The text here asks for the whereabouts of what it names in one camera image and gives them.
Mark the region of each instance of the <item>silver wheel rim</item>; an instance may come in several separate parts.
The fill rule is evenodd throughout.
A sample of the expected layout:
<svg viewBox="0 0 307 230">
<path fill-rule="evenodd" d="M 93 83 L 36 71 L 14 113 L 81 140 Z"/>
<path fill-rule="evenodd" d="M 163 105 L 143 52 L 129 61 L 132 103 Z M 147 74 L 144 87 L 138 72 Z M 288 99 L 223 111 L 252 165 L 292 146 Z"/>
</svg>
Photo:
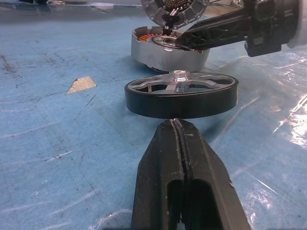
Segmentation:
<svg viewBox="0 0 307 230">
<path fill-rule="evenodd" d="M 177 70 L 169 74 L 135 80 L 128 88 L 148 94 L 186 94 L 221 90 L 234 85 L 235 81 L 234 78 L 223 74 Z"/>
</svg>

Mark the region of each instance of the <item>clamp jaw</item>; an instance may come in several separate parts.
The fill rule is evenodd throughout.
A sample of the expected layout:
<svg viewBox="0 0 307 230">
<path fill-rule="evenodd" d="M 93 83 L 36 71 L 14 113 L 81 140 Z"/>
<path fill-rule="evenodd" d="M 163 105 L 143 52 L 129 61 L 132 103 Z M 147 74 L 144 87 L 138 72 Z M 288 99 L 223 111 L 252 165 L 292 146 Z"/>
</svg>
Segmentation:
<svg viewBox="0 0 307 230">
<path fill-rule="evenodd" d="M 229 174 L 197 128 L 166 120 L 138 168 L 132 230 L 250 230 Z"/>
<path fill-rule="evenodd" d="M 295 36 L 305 0 L 243 0 L 244 8 L 200 21 L 176 45 L 205 50 L 245 41 L 250 57 L 281 51 Z"/>
</svg>

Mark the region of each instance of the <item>table surface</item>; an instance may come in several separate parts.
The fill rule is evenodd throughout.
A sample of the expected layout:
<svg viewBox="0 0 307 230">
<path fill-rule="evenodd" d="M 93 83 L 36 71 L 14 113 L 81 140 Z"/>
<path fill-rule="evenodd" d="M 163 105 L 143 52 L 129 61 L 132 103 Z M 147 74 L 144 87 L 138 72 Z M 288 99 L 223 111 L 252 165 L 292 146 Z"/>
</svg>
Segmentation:
<svg viewBox="0 0 307 230">
<path fill-rule="evenodd" d="M 156 75 L 130 57 L 141 8 L 0 2 L 0 229 L 128 228 L 138 163 L 162 120 L 125 107 Z M 307 48 L 211 49 L 238 105 L 189 120 L 225 163 L 252 229 L 307 229 Z M 96 86 L 66 94 L 89 76 Z"/>
</svg>

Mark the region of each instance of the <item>copper coil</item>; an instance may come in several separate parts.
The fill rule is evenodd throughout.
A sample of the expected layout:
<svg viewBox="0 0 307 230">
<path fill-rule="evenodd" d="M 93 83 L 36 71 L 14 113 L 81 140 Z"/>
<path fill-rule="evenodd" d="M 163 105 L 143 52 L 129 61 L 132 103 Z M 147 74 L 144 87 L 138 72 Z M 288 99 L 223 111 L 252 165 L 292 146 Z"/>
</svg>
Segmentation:
<svg viewBox="0 0 307 230">
<path fill-rule="evenodd" d="M 153 37 L 153 36 L 168 36 L 168 35 L 166 35 L 166 34 L 145 34 L 145 35 L 139 37 L 138 41 L 147 42 L 148 38 Z"/>
</svg>

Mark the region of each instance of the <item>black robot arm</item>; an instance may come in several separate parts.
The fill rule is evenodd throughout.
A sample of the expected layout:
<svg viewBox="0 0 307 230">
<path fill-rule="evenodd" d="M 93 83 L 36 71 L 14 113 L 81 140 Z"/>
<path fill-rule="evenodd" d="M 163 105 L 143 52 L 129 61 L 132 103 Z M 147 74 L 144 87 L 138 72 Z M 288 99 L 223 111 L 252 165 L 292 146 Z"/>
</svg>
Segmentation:
<svg viewBox="0 0 307 230">
<path fill-rule="evenodd" d="M 297 31 L 299 1 L 243 0 L 243 9 L 194 24 L 176 45 L 205 50 L 245 41 L 250 57 L 278 52 Z"/>
</svg>

